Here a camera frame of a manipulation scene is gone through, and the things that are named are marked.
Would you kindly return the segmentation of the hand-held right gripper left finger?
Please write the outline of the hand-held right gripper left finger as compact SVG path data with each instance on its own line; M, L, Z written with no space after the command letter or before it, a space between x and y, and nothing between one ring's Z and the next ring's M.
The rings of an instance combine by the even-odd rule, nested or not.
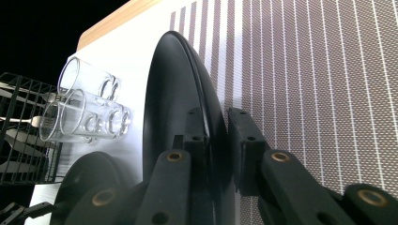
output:
M214 225L202 112L187 112L184 133L161 153L135 225Z

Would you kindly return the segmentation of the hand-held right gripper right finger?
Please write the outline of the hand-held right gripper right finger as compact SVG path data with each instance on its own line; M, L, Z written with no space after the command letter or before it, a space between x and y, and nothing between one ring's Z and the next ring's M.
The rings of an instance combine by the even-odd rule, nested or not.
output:
M256 196L265 225L354 225L354 221L291 153L273 150L248 112L228 110L234 182Z

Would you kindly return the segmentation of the black wire cutlery basket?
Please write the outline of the black wire cutlery basket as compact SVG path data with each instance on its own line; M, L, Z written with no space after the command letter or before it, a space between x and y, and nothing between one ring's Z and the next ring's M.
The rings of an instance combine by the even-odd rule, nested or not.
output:
M44 142L38 127L9 119L42 116L60 98L51 84L9 72L0 74L0 186L55 181L62 144Z

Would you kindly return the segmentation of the black plate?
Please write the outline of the black plate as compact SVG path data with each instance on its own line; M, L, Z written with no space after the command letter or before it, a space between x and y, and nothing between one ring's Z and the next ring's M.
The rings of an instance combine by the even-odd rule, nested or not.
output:
M211 215L196 214L193 225L234 225L232 151L222 108L204 63L178 32L165 33L154 51L143 128L143 177L148 179L160 153L174 145L199 142L191 153L199 168L192 181L208 196Z
M115 160L106 153L80 157L58 189L51 225L133 225L128 185Z

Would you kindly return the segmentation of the striped placemat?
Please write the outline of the striped placemat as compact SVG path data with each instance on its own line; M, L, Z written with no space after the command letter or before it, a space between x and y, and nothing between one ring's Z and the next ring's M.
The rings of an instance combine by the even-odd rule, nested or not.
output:
M398 0L193 0L170 26L321 185L398 198Z

